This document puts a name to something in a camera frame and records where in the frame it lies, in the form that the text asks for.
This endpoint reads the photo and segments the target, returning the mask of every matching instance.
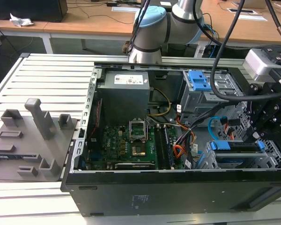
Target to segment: orange wire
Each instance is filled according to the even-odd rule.
[[[180,118],[179,118],[179,117],[176,118],[176,122],[177,122],[177,124],[179,124],[184,130],[188,130],[188,128],[187,128],[186,126],[184,126],[184,125],[182,125],[182,124],[180,123]],[[192,145],[192,144],[194,143],[194,141],[195,141],[195,134],[194,134],[192,131],[191,131],[191,135],[192,135],[192,142],[190,143],[190,145]],[[174,153],[175,153],[176,158],[181,157],[182,154],[186,154],[186,155],[187,155],[185,149],[184,149],[182,146],[180,146],[180,145],[175,145],[173,149],[174,149]]]
[[[234,140],[234,136],[231,134],[231,135],[228,135],[228,137],[231,139],[231,140]]]

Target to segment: black cable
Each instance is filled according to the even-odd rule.
[[[117,20],[117,19],[115,19],[115,18],[112,18],[111,16],[109,16],[109,15],[88,15],[87,14],[87,12],[85,12],[80,6],[79,6],[79,8],[81,9],[81,11],[83,12],[83,13],[85,13],[87,16],[88,16],[88,18],[91,18],[91,17],[95,17],[95,16],[106,16],[106,17],[108,17],[108,18],[111,18],[111,19],[113,19],[113,20],[115,20],[115,21],[117,21],[117,22],[119,22],[119,23],[123,23],[123,24],[132,24],[132,22],[122,22],[122,21],[120,21],[120,20]]]
[[[228,30],[228,33],[223,41],[223,44],[220,47],[220,50],[215,58],[214,64],[212,66],[211,69],[211,74],[210,74],[210,85],[211,85],[211,89],[214,92],[214,94],[221,99],[225,99],[228,101],[235,101],[235,102],[243,102],[243,101],[265,101],[265,100],[272,100],[272,99],[276,99],[276,98],[281,98],[281,92],[279,93],[271,93],[271,94],[266,94],[266,95],[257,95],[257,96],[228,96],[228,95],[223,95],[222,93],[220,93],[216,86],[215,86],[215,82],[214,82],[214,76],[215,76],[215,71],[217,68],[217,65],[220,61],[221,55],[223,53],[224,47],[226,45],[226,43],[228,42],[228,39],[237,23],[237,20],[239,18],[239,15],[241,13],[241,10],[243,8],[244,5],[244,1],[245,0],[241,0],[237,9],[237,12],[235,14],[235,17],[233,19],[233,22]]]
[[[102,3],[100,5],[93,5],[93,6],[75,6],[75,7],[68,7],[68,8],[80,8],[80,7],[97,7],[97,6],[102,6],[105,5],[106,3]]]
[[[276,24],[276,27],[277,28],[280,27],[281,24],[280,24],[280,22],[278,20],[278,17],[276,15],[275,11],[274,11],[274,8],[273,8],[273,6],[271,4],[271,1],[270,0],[266,0],[266,5],[267,5],[268,10],[270,11],[270,13],[272,15],[272,18],[273,18],[274,23]]]
[[[185,140],[185,138],[190,134],[192,129],[194,129],[199,124],[203,123],[204,120],[206,120],[207,118],[213,117],[220,109],[225,108],[227,106],[237,105],[237,104],[238,104],[238,102],[223,102],[223,103],[220,103],[220,104],[214,106],[213,108],[209,109],[208,111],[202,113],[188,127],[189,129],[177,139],[176,144],[182,144],[183,141]]]
[[[203,13],[202,15],[208,15],[209,18],[210,18],[210,27],[212,29],[212,18],[211,18],[211,15],[209,13]]]
[[[16,48],[13,46],[13,44],[9,41],[9,39],[2,33],[2,31],[0,30],[0,33],[2,34],[3,37],[5,37],[5,39],[9,42],[9,44],[12,46],[12,48],[15,50],[15,52],[20,56],[20,54],[18,53],[18,51],[16,50]]]
[[[196,14],[196,2],[197,0],[193,0],[193,5],[192,5],[192,14],[193,14],[193,18],[197,24],[197,26],[200,28],[200,30],[209,38],[209,40],[213,41],[214,43],[216,43],[217,45],[221,46],[222,43],[219,42],[218,40],[215,40],[214,38],[212,38],[212,36],[210,34],[207,33],[206,30],[204,30],[204,28],[202,27],[202,25],[200,24],[200,21],[197,17]],[[281,45],[259,45],[259,46],[252,46],[252,47],[232,47],[232,46],[224,46],[225,48],[229,48],[229,49],[234,49],[234,50],[245,50],[245,49],[252,49],[252,48],[262,48],[262,47],[270,47],[270,46],[281,46]]]
[[[147,8],[149,7],[149,4],[150,4],[150,0],[146,0],[144,2],[144,4],[142,4],[141,7],[140,7],[140,12],[139,12],[139,14],[138,14],[138,16],[135,20],[134,26],[133,26],[133,34],[132,34],[132,37],[129,40],[128,47],[127,47],[127,50],[126,50],[127,55],[129,53],[130,45],[133,46],[133,44],[134,44],[134,40],[135,40],[137,32],[139,30],[141,21],[145,16],[145,13],[147,11]]]

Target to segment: wooden desk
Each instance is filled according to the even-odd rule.
[[[203,13],[209,13],[212,17],[212,26],[220,35],[220,41],[223,41],[225,35],[230,28],[230,25],[234,19],[235,13],[225,11],[221,9],[236,8],[231,2],[223,2],[221,0],[204,0],[202,4]],[[281,44],[281,36],[279,35],[277,28],[273,22],[272,16],[267,8],[265,9],[252,9],[259,15],[262,15],[268,21],[252,21],[252,20],[238,20],[236,26],[230,36],[230,42],[247,42],[258,44]],[[276,14],[281,23],[281,13],[276,11]],[[204,15],[205,22],[210,24],[208,15]],[[202,40],[208,40],[203,34]]]
[[[43,39],[47,53],[53,53],[50,38],[78,38],[82,40],[82,48],[85,49],[85,39],[100,40],[129,40],[132,34],[135,13],[113,12],[111,7],[106,5],[78,4],[76,0],[68,0],[68,13],[63,22],[35,22],[29,27],[15,27],[10,21],[0,21],[0,29],[5,35],[41,37]],[[234,13],[221,9],[221,7],[235,8],[231,2],[221,0],[204,0],[202,11],[209,13],[212,17],[213,27],[219,33],[220,41],[223,40],[234,18]],[[271,18],[268,9],[256,9],[268,21],[238,20],[234,31],[229,39],[229,45],[233,46],[254,46],[262,44],[281,44],[281,37],[276,30],[276,26]],[[209,17],[204,16],[206,23],[210,23]],[[196,56],[200,57],[208,38],[203,34],[198,42]]]

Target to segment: power cable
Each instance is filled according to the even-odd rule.
[[[3,37],[5,37],[5,39],[9,42],[9,44],[12,46],[12,48],[14,49],[14,51],[20,56],[20,54],[18,53],[18,51],[16,50],[16,48],[14,47],[14,45],[9,41],[9,39],[3,34],[3,32],[0,30],[0,33],[2,34]]]

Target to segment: white label sticker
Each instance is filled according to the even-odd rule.
[[[192,168],[192,164],[190,161],[188,161],[187,159],[185,160],[185,165],[188,167],[188,168]]]
[[[161,4],[162,6],[171,6],[171,5],[172,5],[172,4],[171,4],[170,2],[168,2],[168,1],[161,1],[160,4]]]
[[[192,151],[198,153],[198,145],[197,144],[193,144],[193,149]]]
[[[8,158],[8,156],[0,156],[0,158]]]
[[[182,109],[181,105],[177,105],[177,112],[178,112],[178,113],[181,112],[181,109]]]
[[[142,75],[117,74],[114,76],[114,84],[144,84],[144,81]]]

